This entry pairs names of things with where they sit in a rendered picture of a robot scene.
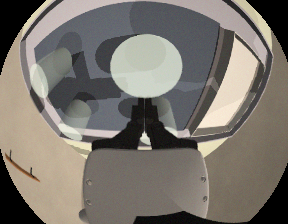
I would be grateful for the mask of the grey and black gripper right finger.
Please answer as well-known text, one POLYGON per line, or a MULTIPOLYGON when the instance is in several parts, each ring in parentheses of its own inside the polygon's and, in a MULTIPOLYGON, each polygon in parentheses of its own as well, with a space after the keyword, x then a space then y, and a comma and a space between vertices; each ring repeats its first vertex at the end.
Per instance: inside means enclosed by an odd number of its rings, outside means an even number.
POLYGON ((195 140, 179 139, 165 129, 159 121, 157 106, 152 105, 151 98, 145 98, 145 133, 150 138, 152 149, 194 148, 198 150, 195 140))

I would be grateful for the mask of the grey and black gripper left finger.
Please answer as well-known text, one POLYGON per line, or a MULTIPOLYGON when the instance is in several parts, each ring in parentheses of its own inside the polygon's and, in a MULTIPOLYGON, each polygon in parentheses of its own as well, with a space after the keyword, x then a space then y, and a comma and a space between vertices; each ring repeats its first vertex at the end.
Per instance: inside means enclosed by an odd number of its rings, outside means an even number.
POLYGON ((138 98, 138 105, 132 105, 131 121, 127 123, 126 128, 112 139, 107 138, 93 141, 91 151, 99 148, 138 150, 139 139, 142 137, 142 133, 144 133, 144 98, 138 98))

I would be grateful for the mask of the clear glass jar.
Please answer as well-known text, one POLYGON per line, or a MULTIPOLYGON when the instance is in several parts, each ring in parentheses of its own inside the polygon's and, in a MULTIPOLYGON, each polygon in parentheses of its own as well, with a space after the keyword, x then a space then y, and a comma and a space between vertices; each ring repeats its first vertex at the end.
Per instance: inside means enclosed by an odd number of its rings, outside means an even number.
POLYGON ((60 131, 67 137, 80 141, 91 116, 90 107, 83 101, 72 100, 59 122, 60 131))
MULTIPOLYGON (((169 101, 160 96, 151 98, 151 100, 152 105, 157 105, 159 121, 161 121, 164 124, 166 130, 170 131, 177 137, 178 132, 169 101)), ((144 134, 142 134, 140 140, 145 144, 151 145, 150 138, 147 137, 147 134, 145 134, 145 100, 144 100, 144 134)))
POLYGON ((165 94, 179 81, 182 59, 163 37, 139 34, 122 42, 110 63, 111 75, 124 92, 140 98, 165 94))
POLYGON ((71 54, 63 47, 38 60, 30 69, 30 81, 36 94, 46 98, 71 68, 71 54))

